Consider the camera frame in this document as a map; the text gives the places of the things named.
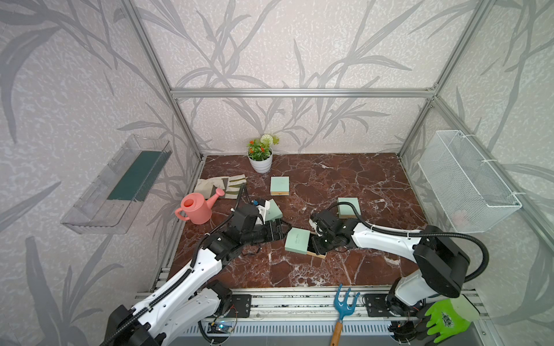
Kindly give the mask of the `mint drawer jewelry box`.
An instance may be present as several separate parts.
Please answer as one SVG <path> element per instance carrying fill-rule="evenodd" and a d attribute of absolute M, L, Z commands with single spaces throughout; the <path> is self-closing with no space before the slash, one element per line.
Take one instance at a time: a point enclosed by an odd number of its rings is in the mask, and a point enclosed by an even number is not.
<path fill-rule="evenodd" d="M 288 233 L 285 241 L 285 250 L 300 255 L 307 255 L 320 259 L 325 259 L 326 255 L 319 255 L 315 251 L 312 244 L 312 239 L 317 238 L 313 232 L 304 229 L 292 228 Z"/>

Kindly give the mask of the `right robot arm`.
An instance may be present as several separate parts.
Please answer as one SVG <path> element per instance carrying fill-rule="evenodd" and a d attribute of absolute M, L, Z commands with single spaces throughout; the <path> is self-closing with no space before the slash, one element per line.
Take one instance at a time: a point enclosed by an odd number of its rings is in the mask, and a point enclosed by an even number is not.
<path fill-rule="evenodd" d="M 397 279 L 385 298 L 385 308 L 395 316 L 422 309 L 425 300 L 435 295 L 460 296 L 469 256 L 449 237 L 439 236 L 440 230 L 434 226 L 425 229 L 431 236 L 407 231 L 395 236 L 390 230 L 365 226 L 355 219 L 339 219 L 329 210 L 311 215 L 310 226 L 316 232 L 310 237 L 310 246 L 318 255 L 339 247 L 375 249 L 417 264 L 417 271 Z"/>

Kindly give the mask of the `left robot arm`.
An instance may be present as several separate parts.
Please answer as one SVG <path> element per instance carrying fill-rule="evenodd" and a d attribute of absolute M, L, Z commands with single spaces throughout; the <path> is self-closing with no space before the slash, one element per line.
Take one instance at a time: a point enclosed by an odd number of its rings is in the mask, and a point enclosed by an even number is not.
<path fill-rule="evenodd" d="M 284 238 L 279 219 L 269 220 L 276 206 L 257 200 L 237 206 L 198 243 L 191 261 L 161 288 L 108 318 L 103 345 L 169 345 L 202 319 L 230 309 L 232 293 L 214 276 L 242 254 L 244 247 Z"/>

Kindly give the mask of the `beige gardening gloves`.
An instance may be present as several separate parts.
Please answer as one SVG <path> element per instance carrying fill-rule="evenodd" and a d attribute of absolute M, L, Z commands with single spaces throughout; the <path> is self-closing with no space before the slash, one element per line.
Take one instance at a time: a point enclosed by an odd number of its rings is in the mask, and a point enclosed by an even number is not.
<path fill-rule="evenodd" d="M 216 193 L 216 189 L 222 189 L 225 192 L 224 199 L 236 200 L 241 185 L 247 182 L 244 174 L 231 177 L 212 177 L 208 179 L 199 179 L 194 189 L 195 193 L 200 193 L 205 199 L 209 199 Z"/>

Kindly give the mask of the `pink watering can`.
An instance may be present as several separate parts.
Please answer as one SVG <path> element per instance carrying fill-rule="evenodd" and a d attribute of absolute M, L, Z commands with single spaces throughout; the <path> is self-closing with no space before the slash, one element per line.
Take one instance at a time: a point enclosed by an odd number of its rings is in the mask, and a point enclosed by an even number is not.
<path fill-rule="evenodd" d="M 209 199 L 205 199 L 200 193 L 191 193 L 181 201 L 180 207 L 175 211 L 175 216 L 195 225 L 207 223 L 212 218 L 214 204 L 224 195 L 225 192 L 220 188 L 217 188 L 215 194 Z"/>

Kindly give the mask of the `blue hand rake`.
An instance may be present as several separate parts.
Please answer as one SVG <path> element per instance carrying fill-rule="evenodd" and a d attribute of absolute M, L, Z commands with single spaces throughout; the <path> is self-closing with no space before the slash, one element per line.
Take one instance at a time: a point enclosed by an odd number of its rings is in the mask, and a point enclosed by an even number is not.
<path fill-rule="evenodd" d="M 336 322 L 335 328 L 333 330 L 333 336 L 332 336 L 331 341 L 330 341 L 330 346 L 339 346 L 340 336 L 341 336 L 341 333 L 342 333 L 342 330 L 343 330 L 343 319 L 345 317 L 351 316 L 354 313 L 356 305 L 357 305 L 357 301 L 360 297 L 360 293 L 357 293 L 353 297 L 352 304 L 348 304 L 351 289 L 349 288 L 346 291 L 346 293 L 343 297 L 343 300 L 340 300 L 340 293 L 341 293 L 342 288 L 343 288 L 343 285 L 340 284 L 338 289 L 337 289 L 334 301 L 333 301 L 333 305 L 334 305 L 336 311 L 338 312 L 339 317 L 338 317 L 338 321 Z"/>

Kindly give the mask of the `potted plant white pot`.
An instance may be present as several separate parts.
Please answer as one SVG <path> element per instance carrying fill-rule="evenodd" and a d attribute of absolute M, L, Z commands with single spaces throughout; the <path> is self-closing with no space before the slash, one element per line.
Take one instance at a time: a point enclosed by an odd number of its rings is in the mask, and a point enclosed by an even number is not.
<path fill-rule="evenodd" d="M 273 160 L 272 147 L 278 145 L 280 138 L 271 134 L 263 134 L 248 144 L 248 158 L 252 168 L 260 174 L 270 172 Z"/>

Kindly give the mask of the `green work glove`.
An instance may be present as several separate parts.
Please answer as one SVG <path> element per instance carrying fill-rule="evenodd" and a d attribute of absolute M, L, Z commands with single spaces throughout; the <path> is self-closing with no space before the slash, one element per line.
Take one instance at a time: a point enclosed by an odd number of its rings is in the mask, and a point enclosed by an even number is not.
<path fill-rule="evenodd" d="M 418 313 L 416 339 L 426 345 L 438 345 L 450 337 L 467 331 L 479 320 L 477 308 L 464 296 L 437 301 Z"/>

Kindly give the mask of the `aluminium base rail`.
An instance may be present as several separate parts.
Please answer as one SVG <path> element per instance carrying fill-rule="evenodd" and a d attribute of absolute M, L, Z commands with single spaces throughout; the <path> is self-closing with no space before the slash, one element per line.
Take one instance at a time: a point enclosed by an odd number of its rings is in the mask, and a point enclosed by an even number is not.
<path fill-rule="evenodd" d="M 241 288 L 232 291 L 228 308 L 214 289 L 171 306 L 159 303 L 140 318 L 164 345 L 186 337 L 330 337 L 339 319 L 334 301 L 346 299 L 353 313 L 343 318 L 344 336 L 393 335 L 415 327 L 416 312 L 393 313 L 385 298 L 388 286 Z"/>

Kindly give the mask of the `clear plastic wall shelf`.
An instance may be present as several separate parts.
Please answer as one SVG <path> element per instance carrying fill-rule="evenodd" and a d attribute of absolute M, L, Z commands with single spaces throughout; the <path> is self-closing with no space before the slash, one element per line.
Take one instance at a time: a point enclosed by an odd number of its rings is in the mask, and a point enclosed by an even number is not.
<path fill-rule="evenodd" d="M 159 138 L 131 135 L 63 216 L 78 234 L 125 234 L 173 150 Z"/>

